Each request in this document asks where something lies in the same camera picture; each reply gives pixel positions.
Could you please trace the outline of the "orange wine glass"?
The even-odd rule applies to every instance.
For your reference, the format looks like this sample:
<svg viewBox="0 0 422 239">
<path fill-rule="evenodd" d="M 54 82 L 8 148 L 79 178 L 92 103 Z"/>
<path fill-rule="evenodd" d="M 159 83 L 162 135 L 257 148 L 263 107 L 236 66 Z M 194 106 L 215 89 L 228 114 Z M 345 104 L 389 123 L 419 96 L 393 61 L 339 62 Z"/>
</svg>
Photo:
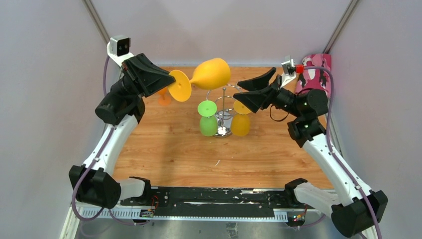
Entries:
<svg viewBox="0 0 422 239">
<path fill-rule="evenodd" d="M 167 95 L 167 92 L 168 92 L 167 87 L 164 87 L 163 89 L 157 92 L 157 94 L 159 95 L 158 103 L 161 106 L 168 106 L 172 101 L 171 97 Z"/>
</svg>

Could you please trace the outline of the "yellow wine glass front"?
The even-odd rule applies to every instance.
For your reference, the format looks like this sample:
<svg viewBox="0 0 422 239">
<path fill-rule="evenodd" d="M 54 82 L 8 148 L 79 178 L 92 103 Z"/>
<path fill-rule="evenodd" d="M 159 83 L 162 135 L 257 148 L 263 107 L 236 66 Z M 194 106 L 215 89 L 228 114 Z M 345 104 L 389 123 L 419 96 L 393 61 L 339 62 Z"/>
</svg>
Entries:
<svg viewBox="0 0 422 239">
<path fill-rule="evenodd" d="M 236 136 L 246 136 L 250 131 L 248 114 L 251 113 L 251 110 L 238 100 L 233 103 L 233 109 L 236 114 L 232 118 L 231 132 Z"/>
</svg>

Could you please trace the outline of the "yellow wine glass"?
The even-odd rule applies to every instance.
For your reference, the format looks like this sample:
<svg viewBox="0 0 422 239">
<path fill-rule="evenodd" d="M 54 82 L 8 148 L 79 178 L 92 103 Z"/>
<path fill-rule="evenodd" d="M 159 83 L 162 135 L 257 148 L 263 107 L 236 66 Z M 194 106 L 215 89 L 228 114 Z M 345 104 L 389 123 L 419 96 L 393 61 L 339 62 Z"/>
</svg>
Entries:
<svg viewBox="0 0 422 239">
<path fill-rule="evenodd" d="M 175 82 L 168 86 L 169 94 L 179 102 L 187 101 L 192 95 L 192 85 L 203 90 L 214 90 L 225 86 L 231 78 L 229 64 L 222 58 L 213 58 L 199 64 L 191 78 L 181 70 L 169 73 Z"/>
<path fill-rule="evenodd" d="M 251 113 L 251 110 L 238 100 L 233 103 L 233 109 L 236 114 L 232 118 L 231 132 L 236 136 L 246 136 L 250 131 L 248 114 Z"/>
</svg>

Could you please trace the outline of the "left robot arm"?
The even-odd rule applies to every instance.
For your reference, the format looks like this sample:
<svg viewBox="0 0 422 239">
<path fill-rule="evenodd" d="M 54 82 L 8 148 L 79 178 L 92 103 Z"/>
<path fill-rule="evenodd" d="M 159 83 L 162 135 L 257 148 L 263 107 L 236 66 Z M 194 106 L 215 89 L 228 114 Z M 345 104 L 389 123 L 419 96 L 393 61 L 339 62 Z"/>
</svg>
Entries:
<svg viewBox="0 0 422 239">
<path fill-rule="evenodd" d="M 95 109 L 97 117 L 106 124 L 106 131 L 84 163 L 69 171 L 73 207 L 82 202 L 112 209 L 125 199 L 133 198 L 141 206 L 152 201 L 150 180 L 131 176 L 116 181 L 113 172 L 123 146 L 144 116 L 143 99 L 174 83 L 175 78 L 144 53 L 115 59 L 123 77 L 111 86 Z"/>
</svg>

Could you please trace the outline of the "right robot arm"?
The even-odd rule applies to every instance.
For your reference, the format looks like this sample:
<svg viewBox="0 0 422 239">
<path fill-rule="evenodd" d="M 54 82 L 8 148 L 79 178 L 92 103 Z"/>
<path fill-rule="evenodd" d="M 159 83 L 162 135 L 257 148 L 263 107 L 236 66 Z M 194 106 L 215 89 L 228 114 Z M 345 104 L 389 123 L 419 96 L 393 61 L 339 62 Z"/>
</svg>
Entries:
<svg viewBox="0 0 422 239">
<path fill-rule="evenodd" d="M 380 239 L 379 223 L 388 198 L 383 191 L 374 191 L 367 185 L 335 149 L 330 127 L 318 119 L 330 115 L 326 92 L 306 88 L 293 93 L 285 86 L 295 79 L 299 67 L 272 79 L 275 71 L 272 68 L 259 77 L 238 82 L 242 92 L 234 94 L 234 98 L 253 113 L 271 106 L 293 115 L 294 120 L 287 124 L 291 139 L 313 158 L 335 190 L 329 193 L 299 178 L 285 185 L 286 205 L 296 208 L 305 204 L 318 210 L 347 238 L 361 234 L 367 239 Z"/>
</svg>

